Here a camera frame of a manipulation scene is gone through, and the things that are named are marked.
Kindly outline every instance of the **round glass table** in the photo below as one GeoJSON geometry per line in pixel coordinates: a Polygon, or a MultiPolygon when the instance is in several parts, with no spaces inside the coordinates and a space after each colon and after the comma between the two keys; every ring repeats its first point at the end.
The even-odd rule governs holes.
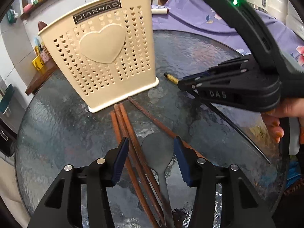
{"type": "MultiPolygon", "coordinates": [[[[168,72],[183,78],[239,54],[212,39],[185,32],[154,31],[154,42],[159,85],[133,98],[213,164],[240,166],[273,210],[285,187],[287,163],[282,161],[278,145],[270,139],[260,114],[216,105],[258,145],[271,164],[218,115],[164,77],[164,72],[168,72]]],[[[140,143],[148,134],[163,132],[128,100],[124,106],[140,143]]],[[[112,110],[113,106],[90,113],[59,70],[43,84],[23,117],[15,156],[20,194],[30,215],[66,164],[87,166],[117,147],[109,114],[112,110]]],[[[166,180],[176,226],[187,227],[196,188],[187,187],[183,181],[175,156],[166,170],[166,180]]],[[[107,191],[116,227],[152,227],[125,168],[117,185],[107,191]]],[[[213,227],[219,227],[220,185],[215,210],[213,227]]],[[[85,185],[82,219],[83,227],[89,227],[85,185]]]]}

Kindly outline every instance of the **finger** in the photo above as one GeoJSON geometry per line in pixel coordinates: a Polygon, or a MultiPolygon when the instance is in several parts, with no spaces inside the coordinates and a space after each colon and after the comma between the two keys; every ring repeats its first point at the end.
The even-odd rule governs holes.
{"type": "Polygon", "coordinates": [[[276,142],[276,143],[279,143],[279,142],[280,142],[280,140],[281,140],[281,138],[280,138],[280,137],[276,137],[276,138],[275,138],[275,142],[276,142]]]}
{"type": "Polygon", "coordinates": [[[272,127],[272,126],[266,126],[269,135],[272,138],[282,138],[284,136],[284,130],[281,127],[272,127]]]}
{"type": "Polygon", "coordinates": [[[266,114],[277,118],[304,117],[304,98],[284,99],[277,108],[266,112],[266,114]]]}
{"type": "Polygon", "coordinates": [[[270,116],[265,113],[261,114],[261,117],[266,126],[278,127],[280,125],[280,120],[277,117],[270,116]]]}

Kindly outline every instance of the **raised heart emblem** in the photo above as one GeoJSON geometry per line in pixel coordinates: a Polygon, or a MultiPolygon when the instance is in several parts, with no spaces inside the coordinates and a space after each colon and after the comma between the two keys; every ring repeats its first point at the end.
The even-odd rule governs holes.
{"type": "Polygon", "coordinates": [[[112,63],[123,48],[126,30],[119,24],[109,24],[99,32],[89,32],[80,39],[79,50],[99,63],[112,63]]]}

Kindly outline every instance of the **metal rivet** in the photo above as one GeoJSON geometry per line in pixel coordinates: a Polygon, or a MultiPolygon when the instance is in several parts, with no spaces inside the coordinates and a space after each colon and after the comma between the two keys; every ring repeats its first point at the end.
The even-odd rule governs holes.
{"type": "Polygon", "coordinates": [[[67,164],[65,167],[64,167],[64,170],[65,171],[70,171],[72,170],[73,166],[71,166],[70,164],[67,164]]]}
{"type": "Polygon", "coordinates": [[[105,159],[104,158],[100,158],[96,162],[97,162],[97,164],[104,164],[105,163],[105,159]]]}
{"type": "Polygon", "coordinates": [[[204,164],[204,163],[206,163],[206,160],[205,160],[204,158],[198,158],[196,161],[197,161],[197,163],[199,163],[199,164],[204,164]]]}
{"type": "Polygon", "coordinates": [[[231,170],[237,171],[239,169],[239,167],[236,164],[232,164],[230,166],[231,170]]]}

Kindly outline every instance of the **blue gripper pad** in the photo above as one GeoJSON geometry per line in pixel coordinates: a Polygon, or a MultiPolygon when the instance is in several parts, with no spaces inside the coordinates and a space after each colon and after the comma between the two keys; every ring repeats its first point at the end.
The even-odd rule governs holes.
{"type": "Polygon", "coordinates": [[[183,181],[188,186],[192,186],[193,180],[191,179],[190,165],[184,155],[184,145],[179,136],[174,138],[173,150],[177,158],[183,181]]]}
{"type": "Polygon", "coordinates": [[[116,185],[116,183],[120,180],[121,173],[123,172],[123,168],[129,152],[129,140],[127,138],[124,138],[118,146],[118,149],[119,152],[113,164],[113,174],[111,178],[113,185],[116,185]]]}

